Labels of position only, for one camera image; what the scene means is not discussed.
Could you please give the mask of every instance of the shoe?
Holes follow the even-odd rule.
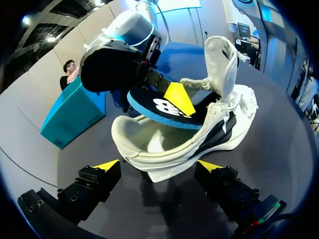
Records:
[[[254,119],[257,110],[254,91],[235,85],[238,57],[232,43],[224,37],[207,39],[205,60],[206,79],[181,80],[186,88],[210,90],[221,96],[207,106],[200,129],[171,127],[143,115],[119,116],[113,122],[112,137],[120,154],[133,167],[147,172],[153,182],[187,170],[209,152],[234,149]]]

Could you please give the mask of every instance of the man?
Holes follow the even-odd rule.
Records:
[[[310,64],[309,69],[308,69],[308,76],[306,81],[306,85],[303,88],[304,92],[300,92],[299,97],[296,99],[296,102],[298,103],[299,107],[302,109],[304,112],[310,102],[313,100],[313,97],[315,94],[318,93],[319,89],[319,84],[317,82],[317,79],[313,77],[314,74],[314,66]]]
[[[63,71],[66,75],[62,76],[60,79],[60,86],[62,91],[79,75],[79,67],[75,66],[73,60],[68,60],[63,66]]]

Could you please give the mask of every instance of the blue box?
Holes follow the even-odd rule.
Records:
[[[54,103],[40,134],[63,149],[105,117],[105,92],[87,91],[78,76]]]

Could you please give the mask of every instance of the black stripe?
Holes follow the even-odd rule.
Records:
[[[229,119],[226,123],[226,133],[223,130],[225,120],[222,120],[218,124],[216,124],[214,128],[210,130],[204,142],[200,145],[198,150],[196,150],[196,152],[190,158],[198,155],[202,151],[205,151],[209,148],[227,142],[232,135],[232,129],[235,126],[236,122],[236,116],[233,112],[230,112]]]

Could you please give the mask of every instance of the computer monitor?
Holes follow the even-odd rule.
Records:
[[[238,29],[240,37],[250,37],[249,25],[238,23]]]

